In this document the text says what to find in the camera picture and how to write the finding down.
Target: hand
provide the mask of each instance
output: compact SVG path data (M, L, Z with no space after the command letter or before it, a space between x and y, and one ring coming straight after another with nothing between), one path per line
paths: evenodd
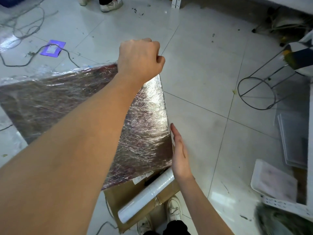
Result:
M163 69L165 58L158 55L159 49L160 43L150 38L121 43L117 61L119 74L142 87Z
M175 179L178 183L183 183L186 180L194 179L189 165L189 155L187 148L182 140L182 136L171 123L171 131L174 134L175 151L173 155L172 170Z

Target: roll of plastic wrap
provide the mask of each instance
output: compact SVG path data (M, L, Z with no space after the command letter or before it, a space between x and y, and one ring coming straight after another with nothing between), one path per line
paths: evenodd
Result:
M174 180L172 168L167 169L154 182L141 191L135 198L127 203L118 212L118 217L122 223L126 223L150 200L160 193L166 186Z

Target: label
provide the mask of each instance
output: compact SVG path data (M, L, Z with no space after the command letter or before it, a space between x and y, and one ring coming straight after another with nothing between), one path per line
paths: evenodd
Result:
M136 184L138 184L140 181L142 181L144 178L149 177L149 176L151 176L152 174L153 174L153 171L148 172L148 173L146 173L146 174L143 174L143 175L141 175L141 176L138 176L138 177L132 179L132 181L133 181L134 184L136 185Z
M50 46L48 47L46 53L48 53L48 54L54 54L55 51L57 50L57 48L58 48L58 47L57 47L56 45L50 45Z

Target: person's right arm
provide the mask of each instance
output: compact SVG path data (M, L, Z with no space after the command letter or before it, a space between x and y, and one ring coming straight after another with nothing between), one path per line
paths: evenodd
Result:
M233 235L233 232L218 215L194 179L189 166L186 146L173 123L171 124L171 131L175 141L172 163L174 177L179 184L198 234Z

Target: sneaker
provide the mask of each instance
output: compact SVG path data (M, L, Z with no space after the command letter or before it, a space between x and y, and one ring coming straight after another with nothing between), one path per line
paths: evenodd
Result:
M89 2L90 0L78 0L78 3L81 5L81 6L85 6L87 5L87 3Z
M152 226L150 220L146 216L137 223L137 232L138 235L143 235L147 231L152 231Z
M122 0L113 0L107 5L100 5L100 10L102 12L109 12L119 9L123 5Z
M179 199L176 196L172 196L166 203L167 210L167 222L174 220L181 220L182 210Z

